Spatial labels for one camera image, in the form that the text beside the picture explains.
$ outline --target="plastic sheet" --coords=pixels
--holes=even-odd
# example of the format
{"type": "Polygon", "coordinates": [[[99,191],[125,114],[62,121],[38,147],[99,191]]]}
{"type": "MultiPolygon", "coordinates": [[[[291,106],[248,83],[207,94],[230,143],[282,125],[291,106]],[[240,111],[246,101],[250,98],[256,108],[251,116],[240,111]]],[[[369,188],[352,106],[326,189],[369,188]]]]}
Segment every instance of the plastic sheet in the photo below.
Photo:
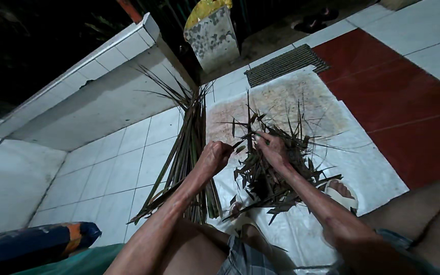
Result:
{"type": "MultiPolygon", "coordinates": [[[[406,191],[403,183],[388,161],[372,143],[344,103],[338,101],[312,70],[307,66],[275,80],[249,90],[250,106],[266,113],[278,127],[287,129],[287,116],[296,121],[297,105],[300,102],[307,123],[303,130],[311,136],[320,135],[318,143],[338,149],[316,146],[313,162],[322,168],[334,166],[325,171],[326,177],[342,174],[342,181],[355,190],[359,208],[358,215],[370,212],[406,191]]],[[[233,144],[231,122],[235,117],[240,122],[247,118],[246,92],[213,105],[207,114],[207,142],[210,140],[233,144]]],[[[242,129],[236,129],[236,136],[242,136],[242,129]]],[[[228,215],[229,203],[238,195],[244,204],[252,201],[247,193],[238,188],[233,171],[239,166],[238,159],[245,159],[240,153],[229,160],[228,166],[214,177],[223,207],[223,217],[228,215]]],[[[249,212],[266,238],[273,245],[288,251],[298,274],[325,274],[327,266],[336,259],[336,252],[322,241],[322,227],[306,207],[297,205],[286,213],[279,214],[270,226],[269,209],[253,209],[249,212]]],[[[227,233],[232,232],[228,221],[222,218],[208,222],[227,233]]]]}

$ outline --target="hand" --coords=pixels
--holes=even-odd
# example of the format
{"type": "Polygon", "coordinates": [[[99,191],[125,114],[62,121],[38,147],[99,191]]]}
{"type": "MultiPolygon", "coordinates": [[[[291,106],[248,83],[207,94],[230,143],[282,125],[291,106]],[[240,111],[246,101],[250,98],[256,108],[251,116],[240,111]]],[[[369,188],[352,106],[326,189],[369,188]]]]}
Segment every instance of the hand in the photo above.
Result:
{"type": "Polygon", "coordinates": [[[263,152],[269,164],[282,174],[283,170],[291,166],[286,154],[286,148],[284,147],[284,141],[280,137],[264,132],[256,133],[257,135],[254,138],[257,141],[257,147],[263,152]]]}
{"type": "Polygon", "coordinates": [[[207,181],[227,165],[232,152],[234,148],[230,145],[221,141],[210,141],[203,149],[192,172],[207,181]]]}

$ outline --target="orange pole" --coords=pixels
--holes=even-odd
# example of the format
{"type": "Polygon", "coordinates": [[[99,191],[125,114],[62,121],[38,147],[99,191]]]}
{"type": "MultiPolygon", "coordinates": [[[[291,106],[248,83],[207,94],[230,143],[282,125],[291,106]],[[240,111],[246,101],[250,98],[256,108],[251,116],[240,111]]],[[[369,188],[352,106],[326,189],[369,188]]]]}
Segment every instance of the orange pole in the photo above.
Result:
{"type": "Polygon", "coordinates": [[[122,6],[122,9],[125,10],[125,12],[130,16],[133,22],[135,24],[138,24],[140,21],[142,21],[142,16],[138,11],[135,9],[135,7],[130,3],[129,0],[116,0],[120,6],[122,6]]]}

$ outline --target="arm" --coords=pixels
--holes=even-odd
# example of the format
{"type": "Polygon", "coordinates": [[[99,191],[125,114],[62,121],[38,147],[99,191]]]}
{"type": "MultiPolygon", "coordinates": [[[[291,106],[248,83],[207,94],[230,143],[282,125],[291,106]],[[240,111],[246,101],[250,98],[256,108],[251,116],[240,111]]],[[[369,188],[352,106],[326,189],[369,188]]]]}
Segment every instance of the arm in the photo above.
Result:
{"type": "Polygon", "coordinates": [[[183,217],[205,183],[222,170],[234,149],[220,141],[206,145],[201,156],[179,188],[132,235],[105,274],[152,274],[161,260],[176,222],[183,217]]]}
{"type": "Polygon", "coordinates": [[[325,239],[354,271],[358,274],[417,274],[413,266],[402,260],[381,236],[298,174],[289,162],[281,138],[262,132],[258,134],[258,148],[310,208],[324,229],[325,239]]]}

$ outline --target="bundle of palm leaves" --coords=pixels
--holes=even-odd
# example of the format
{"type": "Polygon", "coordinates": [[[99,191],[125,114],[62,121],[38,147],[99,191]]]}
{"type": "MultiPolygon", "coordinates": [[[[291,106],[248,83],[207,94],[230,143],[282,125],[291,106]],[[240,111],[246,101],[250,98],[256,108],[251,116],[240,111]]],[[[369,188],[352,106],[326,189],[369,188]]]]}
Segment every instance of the bundle of palm leaves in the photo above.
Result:
{"type": "MultiPolygon", "coordinates": [[[[141,66],[135,69],[158,84],[166,92],[166,95],[154,93],[161,97],[172,99],[184,111],[183,125],[181,126],[180,133],[150,191],[149,197],[145,200],[140,212],[128,222],[137,224],[140,218],[152,214],[155,209],[159,208],[174,193],[198,161],[206,143],[205,96],[213,84],[202,86],[199,91],[189,91],[173,76],[181,89],[178,92],[145,67],[141,66]],[[171,170],[167,176],[164,188],[154,196],[171,163],[171,170]]],[[[222,206],[218,199],[215,182],[211,179],[206,184],[205,189],[195,197],[191,205],[186,209],[184,217],[192,222],[203,224],[206,222],[207,213],[210,218],[217,218],[221,209],[222,206]]]]}
{"type": "MultiPolygon", "coordinates": [[[[265,120],[268,120],[265,119],[266,114],[260,114],[251,109],[249,104],[249,92],[247,92],[247,94],[248,121],[242,123],[233,119],[232,122],[224,122],[232,124],[232,135],[235,133],[236,125],[244,127],[246,129],[245,132],[247,132],[241,137],[241,141],[234,145],[234,147],[236,147],[243,141],[247,141],[248,149],[247,158],[244,161],[240,161],[243,167],[241,169],[237,168],[234,171],[234,179],[241,176],[242,188],[247,191],[254,203],[241,209],[235,215],[240,215],[252,208],[272,208],[267,212],[273,215],[269,222],[269,224],[271,224],[274,218],[276,218],[276,215],[288,211],[291,207],[295,206],[296,203],[301,203],[302,200],[284,178],[269,164],[261,150],[253,146],[253,135],[256,134],[253,129],[260,128],[264,132],[267,130],[269,134],[280,137],[284,141],[286,153],[293,168],[309,183],[322,190],[328,181],[332,179],[340,180],[342,179],[342,175],[339,174],[321,179],[320,176],[323,175],[325,169],[319,169],[322,163],[317,167],[313,165],[313,161],[310,157],[310,153],[313,153],[311,150],[313,150],[313,146],[315,145],[334,149],[341,148],[315,143],[315,138],[320,138],[319,136],[303,135],[302,122],[306,122],[306,120],[304,114],[300,112],[300,103],[298,103],[296,127],[292,127],[289,113],[287,114],[287,123],[290,128],[290,132],[287,133],[276,125],[265,122],[265,120]]],[[[245,145],[239,147],[236,150],[236,154],[240,153],[245,147],[245,145]]]]}

